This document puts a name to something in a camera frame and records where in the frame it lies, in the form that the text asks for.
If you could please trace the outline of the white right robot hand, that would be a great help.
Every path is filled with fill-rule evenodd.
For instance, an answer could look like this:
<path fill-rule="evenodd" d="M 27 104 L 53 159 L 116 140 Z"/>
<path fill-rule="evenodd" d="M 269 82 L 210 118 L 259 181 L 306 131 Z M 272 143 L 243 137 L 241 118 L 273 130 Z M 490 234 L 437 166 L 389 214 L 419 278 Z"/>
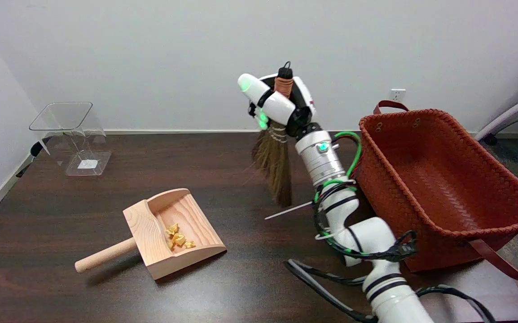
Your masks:
<path fill-rule="evenodd" d="M 278 123 L 287 136 L 298 137 L 308 124 L 318 121 L 313 97 L 300 76 L 293 77 L 289 97 L 275 91 L 265 80 L 266 77 L 259 79 L 251 74 L 242 74 L 237 80 L 239 89 L 250 102 L 249 114 L 261 129 Z"/>

